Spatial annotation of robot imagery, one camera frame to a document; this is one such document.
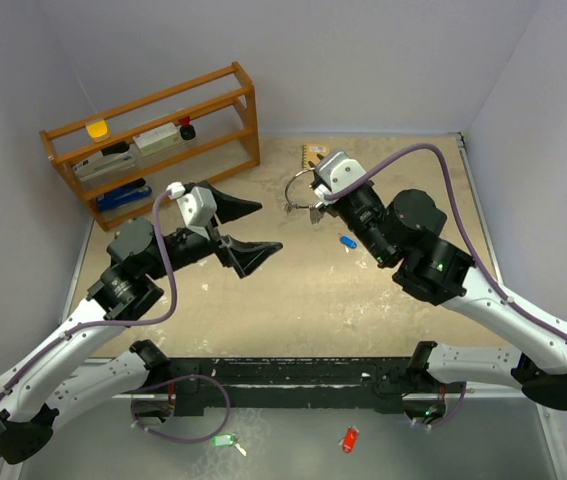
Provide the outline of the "large metal keyring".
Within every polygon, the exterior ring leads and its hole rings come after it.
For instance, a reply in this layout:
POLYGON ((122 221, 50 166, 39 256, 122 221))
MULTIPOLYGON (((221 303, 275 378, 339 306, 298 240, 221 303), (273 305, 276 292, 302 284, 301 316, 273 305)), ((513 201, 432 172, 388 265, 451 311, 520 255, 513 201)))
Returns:
POLYGON ((314 173, 315 168, 314 167, 310 167, 310 168, 304 168, 300 171, 298 171, 297 173, 295 173, 286 183, 285 187, 284 187, 284 199, 285 199, 285 206, 284 206, 284 211, 286 213, 291 213, 294 210, 314 210, 316 208, 316 203, 309 203, 307 205, 305 204, 300 204, 294 200, 291 199, 290 197, 290 190, 291 187, 293 185, 293 183, 298 180, 301 176, 309 174, 309 173, 314 173))

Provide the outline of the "silver key bunch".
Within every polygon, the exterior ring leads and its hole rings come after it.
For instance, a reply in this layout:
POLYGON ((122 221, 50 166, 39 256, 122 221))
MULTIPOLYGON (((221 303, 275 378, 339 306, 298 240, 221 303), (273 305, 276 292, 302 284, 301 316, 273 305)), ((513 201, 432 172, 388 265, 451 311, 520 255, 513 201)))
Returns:
POLYGON ((324 216, 325 205, 321 201, 308 205, 301 205, 296 202, 288 202, 285 206, 285 210, 287 213, 295 210, 307 210, 310 223, 314 225, 318 224, 322 220, 324 216))

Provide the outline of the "blue capped key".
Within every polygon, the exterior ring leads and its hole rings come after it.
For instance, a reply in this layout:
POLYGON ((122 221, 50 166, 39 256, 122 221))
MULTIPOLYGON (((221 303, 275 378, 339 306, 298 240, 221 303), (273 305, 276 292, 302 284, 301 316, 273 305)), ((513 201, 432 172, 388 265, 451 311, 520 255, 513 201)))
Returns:
POLYGON ((357 242, 346 235, 339 235, 339 242, 344 246, 347 253, 357 249, 357 242))

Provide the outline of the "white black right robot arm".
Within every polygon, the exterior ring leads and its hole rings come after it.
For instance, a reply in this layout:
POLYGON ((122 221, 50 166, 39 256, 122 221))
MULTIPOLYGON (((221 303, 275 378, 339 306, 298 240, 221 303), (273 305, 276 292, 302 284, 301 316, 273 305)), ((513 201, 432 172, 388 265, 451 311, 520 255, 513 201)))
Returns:
POLYGON ((567 411, 567 321, 496 281, 472 245, 442 239, 447 216, 418 189, 402 190, 384 204, 372 178, 404 155, 442 152, 432 144, 407 147, 371 170, 342 150, 311 167, 313 209, 340 218, 392 279, 416 300, 461 314, 500 338, 499 348, 421 342, 407 367, 419 391, 437 384, 477 382, 521 391, 528 399, 567 411))

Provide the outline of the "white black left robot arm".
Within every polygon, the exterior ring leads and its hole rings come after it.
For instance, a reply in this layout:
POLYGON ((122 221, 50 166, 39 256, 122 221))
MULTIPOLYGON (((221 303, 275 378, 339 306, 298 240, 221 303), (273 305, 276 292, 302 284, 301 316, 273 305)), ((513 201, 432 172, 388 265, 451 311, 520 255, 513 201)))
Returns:
POLYGON ((0 375, 0 459, 20 464, 39 452, 70 419, 120 393, 157 392, 169 378, 168 357, 150 340, 136 341, 114 360, 81 373, 96 350, 133 326, 153 322, 145 314, 164 292, 170 304, 157 323, 177 307, 175 271, 214 255, 222 266, 245 278, 281 250, 279 242, 240 242, 220 234, 221 224, 261 210, 207 182, 174 182, 152 206, 177 204, 184 225, 170 234, 158 218, 122 224, 108 245, 110 264, 77 308, 23 360, 0 375))

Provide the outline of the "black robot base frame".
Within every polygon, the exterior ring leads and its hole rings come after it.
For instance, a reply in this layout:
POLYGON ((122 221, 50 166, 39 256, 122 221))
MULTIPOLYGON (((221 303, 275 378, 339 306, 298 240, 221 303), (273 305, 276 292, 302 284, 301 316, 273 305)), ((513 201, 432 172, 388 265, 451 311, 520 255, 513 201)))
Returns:
POLYGON ((457 394, 448 385, 410 371, 407 357, 206 358, 168 357, 154 342, 139 340, 129 351, 149 366, 144 383, 150 394, 175 387, 178 417, 201 416, 208 408, 369 409, 404 411, 404 398, 457 394))

